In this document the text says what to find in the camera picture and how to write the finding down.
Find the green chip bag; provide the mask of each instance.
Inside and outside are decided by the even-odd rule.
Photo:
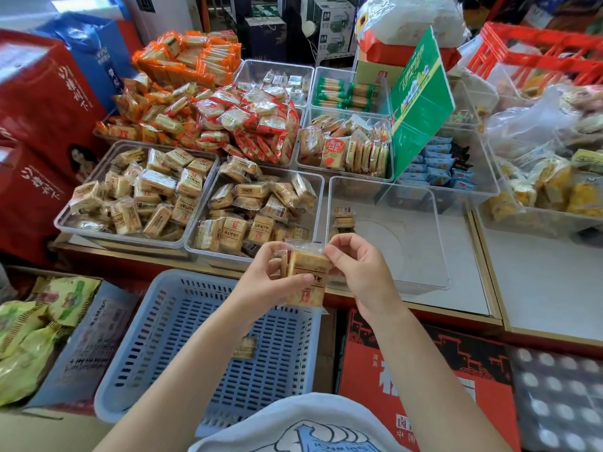
[[[23,338],[44,326],[46,305],[36,301],[0,304],[0,358],[10,357]]]
[[[63,277],[51,280],[43,296],[50,317],[62,326],[77,326],[92,302],[94,292],[100,285],[98,279],[83,276]]]
[[[31,395],[46,376],[55,341],[61,327],[51,325],[32,331],[19,344],[12,356],[0,361],[0,406]]]

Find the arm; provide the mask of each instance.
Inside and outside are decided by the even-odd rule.
[[[381,252],[347,233],[336,235],[324,253],[373,328],[422,452],[510,451],[400,299]]]
[[[253,322],[283,297],[312,284],[311,274],[272,280],[283,243],[262,246],[236,288],[203,322],[162,375],[135,403],[94,452],[185,451],[230,362]]]

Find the right hand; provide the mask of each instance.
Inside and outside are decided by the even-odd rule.
[[[403,307],[383,254],[360,235],[333,236],[323,254],[345,276],[356,297],[358,311],[369,325]]]

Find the red plastic basket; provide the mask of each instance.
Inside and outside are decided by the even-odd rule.
[[[484,43],[469,62],[469,70],[486,79],[498,63],[517,66],[511,79],[523,87],[530,72],[549,71],[544,83],[570,75],[575,85],[603,83],[603,37],[582,33],[540,30],[525,26],[487,22],[480,35]],[[516,42],[537,47],[543,54],[509,50]]]

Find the green sign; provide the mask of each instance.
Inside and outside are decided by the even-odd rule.
[[[431,27],[391,90],[391,106],[394,177],[398,178],[455,107]]]

